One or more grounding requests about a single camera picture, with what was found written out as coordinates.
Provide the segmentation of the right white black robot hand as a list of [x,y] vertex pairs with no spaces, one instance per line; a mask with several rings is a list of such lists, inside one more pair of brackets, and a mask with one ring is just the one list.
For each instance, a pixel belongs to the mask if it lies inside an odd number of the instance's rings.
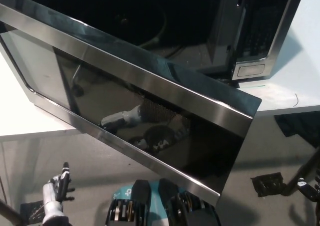
[[309,185],[304,178],[301,177],[298,179],[297,188],[310,201],[318,202],[320,200],[320,193]]

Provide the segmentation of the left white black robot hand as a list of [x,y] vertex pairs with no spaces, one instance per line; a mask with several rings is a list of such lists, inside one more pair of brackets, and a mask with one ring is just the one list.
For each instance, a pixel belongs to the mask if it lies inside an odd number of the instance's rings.
[[53,176],[43,186],[43,205],[46,216],[49,214],[62,215],[63,202],[75,199],[72,196],[67,196],[67,193],[75,191],[74,187],[69,187],[71,181],[69,163],[65,162],[61,173]]

